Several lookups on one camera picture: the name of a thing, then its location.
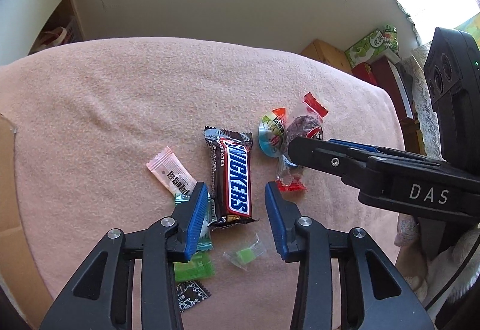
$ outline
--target silver bolt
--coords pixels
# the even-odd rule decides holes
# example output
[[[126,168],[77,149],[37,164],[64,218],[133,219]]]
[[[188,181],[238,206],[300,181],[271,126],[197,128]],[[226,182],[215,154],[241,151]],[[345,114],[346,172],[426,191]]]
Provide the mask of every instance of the silver bolt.
[[[301,218],[298,218],[298,224],[300,226],[310,226],[311,219],[308,216],[302,216]]]
[[[166,218],[163,218],[160,223],[164,227],[170,227],[170,226],[173,226],[175,224],[175,219],[167,216]]]
[[[121,233],[122,232],[119,229],[111,229],[106,235],[110,239],[115,239],[115,238],[120,237]]]
[[[352,231],[353,235],[357,238],[363,238],[366,235],[366,231],[360,227],[355,227]]]

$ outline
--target pink fabric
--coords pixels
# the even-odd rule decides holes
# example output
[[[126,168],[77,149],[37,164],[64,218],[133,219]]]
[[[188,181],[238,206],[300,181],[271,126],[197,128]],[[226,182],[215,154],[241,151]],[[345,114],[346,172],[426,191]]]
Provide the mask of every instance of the pink fabric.
[[[49,49],[0,67],[0,112],[18,126],[23,226],[52,295],[109,229],[144,229],[172,212],[171,194],[145,165],[165,146],[210,185],[203,127],[221,126],[254,133],[253,215],[259,221],[213,232],[217,275],[203,281],[212,297],[187,310],[183,322],[196,330],[288,328],[298,267],[275,252],[263,191],[277,161],[261,153],[256,139],[263,114],[294,107],[307,91],[330,111],[326,139],[403,148],[383,90],[295,54],[186,39],[112,39]],[[309,191],[292,197],[304,214],[327,228],[364,227],[395,260],[395,213],[362,205],[358,191],[340,178],[312,170],[304,178]],[[268,253],[250,270],[222,258],[254,232]],[[138,329],[138,283],[134,298]]]

